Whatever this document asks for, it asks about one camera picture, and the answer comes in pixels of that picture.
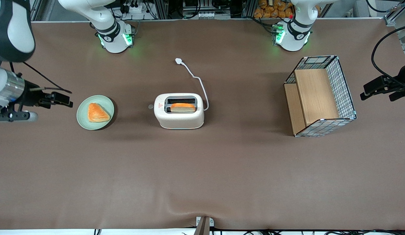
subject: triangular pastry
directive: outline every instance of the triangular pastry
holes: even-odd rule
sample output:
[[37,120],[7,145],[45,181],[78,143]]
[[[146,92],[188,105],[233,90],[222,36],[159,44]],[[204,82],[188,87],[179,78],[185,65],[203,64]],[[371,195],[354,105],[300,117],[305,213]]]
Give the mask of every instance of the triangular pastry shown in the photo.
[[89,122],[108,122],[110,115],[97,103],[90,103],[88,107]]

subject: bread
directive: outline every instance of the bread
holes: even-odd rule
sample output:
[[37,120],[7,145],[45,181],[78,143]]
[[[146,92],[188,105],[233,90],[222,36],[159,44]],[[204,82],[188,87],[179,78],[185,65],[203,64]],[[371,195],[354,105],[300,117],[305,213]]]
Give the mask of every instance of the bread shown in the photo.
[[320,15],[320,13],[322,12],[322,8],[319,5],[316,5],[316,9],[317,9],[317,15]]
[[274,9],[278,9],[282,6],[285,8],[285,3],[282,3],[281,0],[274,0]]
[[281,17],[281,18],[285,18],[285,12],[283,12],[283,11],[279,11],[278,12],[278,17]]
[[253,17],[262,18],[263,14],[264,14],[264,10],[258,8],[255,10],[255,13],[253,13]]
[[259,0],[258,3],[261,9],[265,9],[268,6],[267,0]]
[[289,18],[293,15],[291,8],[285,9],[285,17]]
[[274,10],[275,10],[274,7],[268,6],[265,8],[265,13],[272,13],[272,12],[274,12]]
[[278,10],[276,9],[271,13],[271,18],[276,18],[277,16],[278,16]]
[[281,5],[278,7],[278,10],[285,10],[285,3],[281,3]]
[[110,115],[99,104],[90,103],[88,106],[88,120],[89,122],[108,122]]
[[176,103],[171,105],[172,113],[187,113],[195,112],[195,106],[193,104]]

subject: metal frame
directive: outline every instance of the metal frame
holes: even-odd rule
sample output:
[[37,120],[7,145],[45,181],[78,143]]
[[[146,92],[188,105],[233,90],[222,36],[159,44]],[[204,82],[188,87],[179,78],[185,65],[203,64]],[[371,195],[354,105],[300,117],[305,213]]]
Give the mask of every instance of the metal frame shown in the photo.
[[288,79],[286,79],[285,84],[296,83],[295,70],[309,69],[326,69],[340,118],[316,120],[316,122],[298,132],[295,137],[327,135],[357,118],[352,96],[350,95],[349,87],[340,66],[339,58],[336,55],[303,57]]
[[405,7],[402,9],[399,9],[394,12],[390,12],[387,15],[384,16],[384,20],[386,22],[387,26],[395,26],[396,24],[396,19],[402,14],[405,13]]
[[168,0],[154,0],[156,7],[157,18],[166,20],[168,18],[169,2]]

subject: bread slice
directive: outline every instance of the bread slice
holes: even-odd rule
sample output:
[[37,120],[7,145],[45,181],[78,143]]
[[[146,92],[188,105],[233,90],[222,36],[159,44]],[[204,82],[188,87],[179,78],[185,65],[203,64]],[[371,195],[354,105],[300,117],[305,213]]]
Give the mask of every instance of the bread slice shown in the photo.
[[90,103],[88,106],[88,120],[89,122],[108,122],[110,115],[99,104]]
[[195,112],[195,106],[193,104],[176,103],[171,105],[172,113],[188,113]]

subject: white power cord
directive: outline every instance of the white power cord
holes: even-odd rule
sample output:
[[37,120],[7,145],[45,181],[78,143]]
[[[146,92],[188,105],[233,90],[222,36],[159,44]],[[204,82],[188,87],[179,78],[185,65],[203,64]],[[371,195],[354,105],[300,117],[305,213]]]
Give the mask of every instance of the white power cord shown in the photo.
[[203,85],[203,82],[202,82],[201,78],[198,77],[198,76],[194,76],[194,74],[191,72],[191,70],[189,70],[188,66],[187,66],[184,62],[182,62],[182,60],[181,60],[180,58],[176,58],[176,59],[175,59],[175,62],[176,62],[177,64],[181,64],[181,65],[185,66],[185,68],[188,70],[189,74],[190,74],[193,78],[196,78],[196,79],[198,79],[198,80],[200,81],[200,84],[201,84],[201,87],[202,87],[202,91],[204,91],[205,101],[207,101],[207,108],[205,108],[204,111],[207,111],[207,109],[208,109],[208,107],[209,107],[208,98],[207,98],[207,93],[205,92],[205,88],[204,88],[204,85]]

